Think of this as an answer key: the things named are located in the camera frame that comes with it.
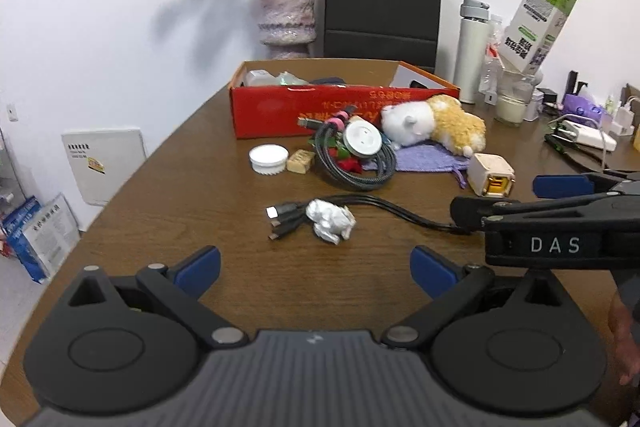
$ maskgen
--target open red box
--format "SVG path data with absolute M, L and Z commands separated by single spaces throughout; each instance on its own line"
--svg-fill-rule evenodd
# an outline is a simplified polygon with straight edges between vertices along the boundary
M 346 86 L 243 86 L 248 71 L 266 70 L 274 76 L 289 71 L 303 80 L 338 76 Z M 434 74 L 396 60 L 364 58 L 296 58 L 251 60 L 242 63 L 228 85 L 237 138 L 299 136 L 299 117 L 326 120 L 347 105 L 377 124 L 380 109 L 435 94 L 458 97 L 458 88 Z

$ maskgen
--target vase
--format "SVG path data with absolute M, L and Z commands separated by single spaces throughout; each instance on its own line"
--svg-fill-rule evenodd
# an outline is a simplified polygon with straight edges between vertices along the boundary
M 260 0 L 258 30 L 269 58 L 305 58 L 316 40 L 315 0 Z

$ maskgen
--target floor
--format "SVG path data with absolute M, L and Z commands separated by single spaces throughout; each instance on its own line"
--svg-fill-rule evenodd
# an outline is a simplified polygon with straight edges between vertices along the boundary
M 0 257 L 0 376 L 43 291 L 17 259 Z M 0 427 L 13 425 L 0 411 Z

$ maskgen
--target wall outlet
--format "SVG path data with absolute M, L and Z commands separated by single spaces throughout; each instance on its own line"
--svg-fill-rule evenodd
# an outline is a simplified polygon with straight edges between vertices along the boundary
M 62 143 L 88 204 L 107 204 L 146 158 L 138 129 L 65 133 Z
M 8 103 L 6 105 L 6 113 L 7 113 L 7 115 L 9 115 L 9 121 L 10 122 L 17 122 L 18 121 L 18 113 L 15 110 L 15 105 L 13 103 Z

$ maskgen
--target white crumpled paper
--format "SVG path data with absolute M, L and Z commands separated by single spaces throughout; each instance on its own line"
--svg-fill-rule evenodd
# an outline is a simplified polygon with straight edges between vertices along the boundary
M 356 225 L 353 214 L 346 206 L 336 206 L 322 200 L 313 200 L 306 206 L 306 216 L 314 222 L 314 232 L 320 239 L 334 245 L 350 237 Z

